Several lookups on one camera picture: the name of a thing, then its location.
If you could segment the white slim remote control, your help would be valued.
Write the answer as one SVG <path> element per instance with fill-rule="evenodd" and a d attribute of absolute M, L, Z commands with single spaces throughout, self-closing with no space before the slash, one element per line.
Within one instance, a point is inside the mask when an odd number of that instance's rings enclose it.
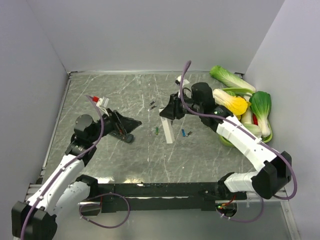
<path fill-rule="evenodd" d="M 171 121 L 165 117 L 161 117 L 161 123 L 166 139 L 167 144 L 172 144 L 174 142 L 174 132 L 173 132 L 173 127 L 171 124 Z"/>

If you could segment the black TV remote control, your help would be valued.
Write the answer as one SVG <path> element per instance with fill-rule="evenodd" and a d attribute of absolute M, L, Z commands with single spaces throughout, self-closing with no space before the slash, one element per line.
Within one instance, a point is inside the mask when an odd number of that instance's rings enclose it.
<path fill-rule="evenodd" d="M 112 131 L 109 133 L 110 136 L 115 137 L 125 143 L 132 143 L 134 141 L 134 135 L 131 133 L 119 133 L 117 131 Z"/>

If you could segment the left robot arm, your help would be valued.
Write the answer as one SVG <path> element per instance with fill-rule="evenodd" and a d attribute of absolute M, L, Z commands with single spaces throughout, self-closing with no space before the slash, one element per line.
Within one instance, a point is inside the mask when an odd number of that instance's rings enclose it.
<path fill-rule="evenodd" d="M 87 166 L 97 150 L 97 143 L 111 135 L 131 143 L 132 131 L 142 122 L 107 109 L 94 121 L 88 114 L 79 116 L 62 160 L 37 192 L 11 209 L 12 235 L 21 240 L 51 240 L 58 222 L 67 208 L 82 200 L 95 200 L 99 195 L 94 177 L 78 174 Z"/>

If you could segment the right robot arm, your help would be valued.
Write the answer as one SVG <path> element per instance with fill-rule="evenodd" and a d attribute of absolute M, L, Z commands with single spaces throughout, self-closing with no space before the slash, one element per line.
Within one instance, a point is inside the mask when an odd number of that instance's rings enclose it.
<path fill-rule="evenodd" d="M 191 97 L 179 92 L 170 95 L 159 115 L 172 122 L 186 114 L 197 115 L 201 122 L 236 147 L 253 165 L 254 171 L 230 172 L 219 180 L 218 193 L 230 199 L 237 192 L 255 192 L 270 199 L 291 181 L 291 156 L 278 153 L 249 132 L 225 106 L 216 104 L 213 90 L 205 82 L 191 87 Z"/>

